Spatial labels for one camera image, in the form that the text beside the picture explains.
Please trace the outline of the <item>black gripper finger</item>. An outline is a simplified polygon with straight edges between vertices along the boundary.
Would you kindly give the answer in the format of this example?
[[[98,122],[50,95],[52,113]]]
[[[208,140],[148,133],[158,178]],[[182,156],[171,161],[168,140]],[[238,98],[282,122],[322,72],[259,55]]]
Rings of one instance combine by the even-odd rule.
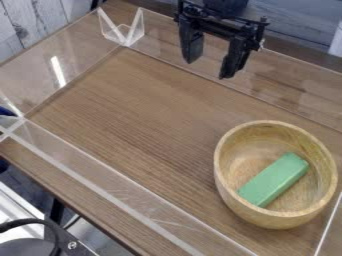
[[[192,23],[182,21],[179,23],[179,39],[183,59],[188,64],[191,64],[203,54],[203,32]]]
[[[247,39],[235,36],[230,41],[229,53],[223,58],[219,71],[219,78],[233,78],[235,73],[245,67],[250,56],[250,46]]]

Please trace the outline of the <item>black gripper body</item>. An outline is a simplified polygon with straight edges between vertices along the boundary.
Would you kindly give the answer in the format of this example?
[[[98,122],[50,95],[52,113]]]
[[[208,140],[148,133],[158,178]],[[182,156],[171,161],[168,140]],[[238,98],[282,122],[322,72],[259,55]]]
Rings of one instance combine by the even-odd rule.
[[[258,51],[263,45],[266,16],[249,10],[249,0],[178,0],[175,22],[192,23],[204,34],[231,41],[235,36],[245,37],[250,49]]]

